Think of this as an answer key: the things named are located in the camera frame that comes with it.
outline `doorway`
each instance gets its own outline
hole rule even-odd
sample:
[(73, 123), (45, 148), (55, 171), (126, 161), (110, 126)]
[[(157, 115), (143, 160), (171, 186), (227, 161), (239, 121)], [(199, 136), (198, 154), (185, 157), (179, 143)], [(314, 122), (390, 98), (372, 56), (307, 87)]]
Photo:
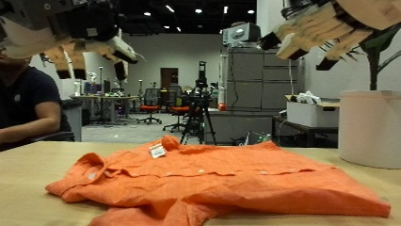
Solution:
[(159, 88), (166, 90), (170, 85), (178, 84), (178, 68), (159, 68)]

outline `camera on tripod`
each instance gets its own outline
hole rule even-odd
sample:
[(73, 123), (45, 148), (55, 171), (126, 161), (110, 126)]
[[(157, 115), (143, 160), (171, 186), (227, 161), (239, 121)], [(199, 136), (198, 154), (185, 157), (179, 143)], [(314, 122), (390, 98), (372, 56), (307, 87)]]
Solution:
[(207, 88), (207, 79), (204, 78), (204, 62), (199, 61), (199, 77), (195, 81), (197, 88)]
[(208, 123), (210, 132), (207, 132), (211, 135), (214, 145), (215, 143), (215, 136), (214, 136), (214, 130), (212, 125), (210, 121), (207, 106), (210, 101), (210, 95), (202, 90), (207, 88), (206, 78), (204, 78), (204, 62), (199, 61), (199, 78), (195, 80), (195, 88), (198, 89), (198, 94), (194, 91), (191, 97), (189, 97), (189, 119), (185, 124), (185, 129), (182, 132), (182, 136), (179, 139), (179, 143), (182, 143), (183, 138), (187, 136), (195, 136), (198, 137), (199, 144), (203, 143), (203, 116), (206, 118), (206, 122)]

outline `red chair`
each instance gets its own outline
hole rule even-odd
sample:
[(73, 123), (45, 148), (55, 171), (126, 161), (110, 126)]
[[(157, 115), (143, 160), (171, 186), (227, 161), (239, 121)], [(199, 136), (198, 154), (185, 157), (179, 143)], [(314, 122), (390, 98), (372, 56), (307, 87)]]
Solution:
[(161, 124), (161, 120), (153, 118), (151, 114), (159, 110), (159, 89), (149, 88), (145, 90), (143, 95), (143, 104), (139, 106), (139, 111), (149, 113), (149, 117), (141, 120), (137, 120), (137, 123), (141, 121), (146, 121), (146, 124), (150, 124), (151, 121), (158, 122)]
[(185, 127), (185, 123), (179, 121), (179, 117), (183, 118), (183, 116), (189, 112), (189, 105), (185, 101), (185, 98), (181, 96), (181, 87), (179, 86), (171, 86), (167, 89), (167, 106), (169, 111), (171, 112), (173, 116), (177, 116), (177, 122), (174, 124), (165, 125), (162, 127), (162, 131), (165, 131), (165, 128), (171, 127), (170, 132), (173, 133), (174, 130), (179, 129), (179, 127)]

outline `orange shirt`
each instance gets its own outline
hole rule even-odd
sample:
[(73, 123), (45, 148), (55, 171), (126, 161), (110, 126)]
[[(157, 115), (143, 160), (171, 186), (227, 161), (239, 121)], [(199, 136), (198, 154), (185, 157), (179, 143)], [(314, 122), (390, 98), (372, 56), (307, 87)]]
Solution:
[[(149, 147), (161, 143), (165, 156)], [(201, 225), (231, 211), (387, 217), (390, 205), (340, 169), (271, 142), (179, 145), (165, 136), (102, 158), (86, 153), (46, 186), (65, 202), (110, 205), (90, 225)]]

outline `person's arm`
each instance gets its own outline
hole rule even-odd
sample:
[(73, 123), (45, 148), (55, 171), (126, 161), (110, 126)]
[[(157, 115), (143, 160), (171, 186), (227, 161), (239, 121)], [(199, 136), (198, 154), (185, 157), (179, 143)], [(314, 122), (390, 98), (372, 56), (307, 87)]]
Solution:
[(43, 102), (34, 106), (37, 120), (0, 129), (0, 143), (21, 141), (58, 131), (61, 106), (58, 102)]

